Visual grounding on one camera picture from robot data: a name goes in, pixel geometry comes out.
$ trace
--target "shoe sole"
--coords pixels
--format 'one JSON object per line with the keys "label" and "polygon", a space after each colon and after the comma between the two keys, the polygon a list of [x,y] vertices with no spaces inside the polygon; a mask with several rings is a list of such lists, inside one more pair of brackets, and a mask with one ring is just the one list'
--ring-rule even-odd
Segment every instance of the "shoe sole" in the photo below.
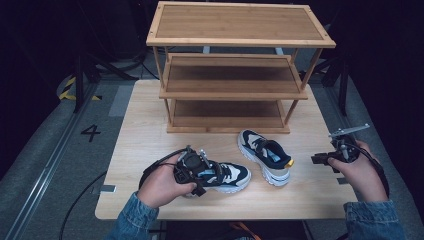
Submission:
{"label": "shoe sole", "polygon": [[205,187],[205,190],[208,191],[210,189],[213,189],[213,190],[221,192],[221,193],[236,193],[236,192],[239,192],[239,191],[243,190],[244,188],[246,188],[247,185],[250,182],[250,178],[252,177],[252,173],[249,171],[249,169],[247,169],[247,173],[248,173],[247,176],[248,176],[249,180],[241,186],[238,186],[238,187],[224,187],[224,186]]}
{"label": "shoe sole", "polygon": [[237,144],[238,147],[241,151],[241,153],[250,161],[255,162],[257,164],[259,164],[259,166],[261,166],[261,170],[262,170],[262,176],[265,178],[265,180],[269,183],[272,184],[274,186],[277,187],[281,187],[286,185],[289,182],[289,178],[290,178],[290,171],[287,169],[287,173],[282,175],[282,176],[276,176],[274,174],[272,174],[269,171],[269,168],[265,165],[265,163],[263,163],[258,157],[250,154],[245,147],[243,147],[243,144],[241,143],[240,139],[242,138],[242,133],[239,134],[238,138],[237,138]]}

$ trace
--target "floor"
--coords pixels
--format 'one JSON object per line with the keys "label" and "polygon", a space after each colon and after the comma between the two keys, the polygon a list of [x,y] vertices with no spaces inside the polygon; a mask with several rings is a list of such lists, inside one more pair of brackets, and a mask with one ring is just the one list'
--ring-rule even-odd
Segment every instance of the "floor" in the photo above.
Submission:
{"label": "floor", "polygon": [[[170,51],[202,49],[176,47]],[[286,54],[291,51],[283,49]],[[275,53],[275,49],[212,48],[211,52]],[[296,61],[299,71],[306,69],[310,56],[311,51],[301,51]],[[114,64],[122,67],[131,62]],[[149,51],[143,64],[127,73],[140,79],[155,79],[153,54]],[[364,123],[371,125],[355,137],[369,143],[382,162],[407,239],[422,239],[424,227],[413,199],[373,129],[354,84],[350,81],[348,85],[344,117],[337,107],[338,85],[324,88],[321,77],[314,75],[309,84],[329,132]],[[68,80],[63,80],[58,95]],[[78,113],[73,113],[75,101],[61,101],[0,182],[0,239],[102,239],[110,231],[114,221],[97,219],[94,210],[133,84],[132,80],[102,73],[99,84],[86,82],[86,99],[90,100]],[[336,239],[346,232],[342,219],[308,220],[303,224],[309,239]],[[151,239],[165,239],[166,222],[157,222],[152,230]]]}

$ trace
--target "bamboo shelf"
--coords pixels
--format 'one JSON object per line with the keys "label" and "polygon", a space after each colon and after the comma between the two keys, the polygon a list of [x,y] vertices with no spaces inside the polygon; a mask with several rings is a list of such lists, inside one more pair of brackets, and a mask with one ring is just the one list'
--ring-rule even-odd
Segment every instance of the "bamboo shelf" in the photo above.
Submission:
{"label": "bamboo shelf", "polygon": [[[290,133],[288,122],[323,48],[336,44],[309,6],[159,2],[147,37],[153,47],[168,132]],[[162,64],[158,47],[165,47]],[[170,53],[167,46],[287,47],[291,55]],[[300,48],[316,48],[300,79]],[[293,101],[283,109],[282,101]]]}

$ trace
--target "denim sleeve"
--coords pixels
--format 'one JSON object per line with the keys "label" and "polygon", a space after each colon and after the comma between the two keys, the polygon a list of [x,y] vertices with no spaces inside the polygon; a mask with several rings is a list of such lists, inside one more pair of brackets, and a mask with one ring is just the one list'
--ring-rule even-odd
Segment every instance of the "denim sleeve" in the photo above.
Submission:
{"label": "denim sleeve", "polygon": [[344,205],[349,239],[405,239],[394,203],[349,202]]}
{"label": "denim sleeve", "polygon": [[148,239],[149,228],[156,220],[159,208],[146,206],[136,194],[131,195],[105,239]]}

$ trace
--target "number 4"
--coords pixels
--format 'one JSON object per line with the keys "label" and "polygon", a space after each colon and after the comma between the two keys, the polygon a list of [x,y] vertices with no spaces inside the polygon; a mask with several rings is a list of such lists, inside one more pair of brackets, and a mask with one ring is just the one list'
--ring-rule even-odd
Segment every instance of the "number 4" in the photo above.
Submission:
{"label": "number 4", "polygon": [[89,142],[92,142],[93,141],[93,138],[94,138],[94,135],[96,135],[96,134],[100,134],[100,132],[96,132],[96,130],[97,130],[97,125],[91,125],[89,128],[87,128],[87,129],[85,129],[85,130],[83,130],[82,132],[81,132],[81,134],[85,134],[85,135],[90,135],[90,140],[89,140]]}

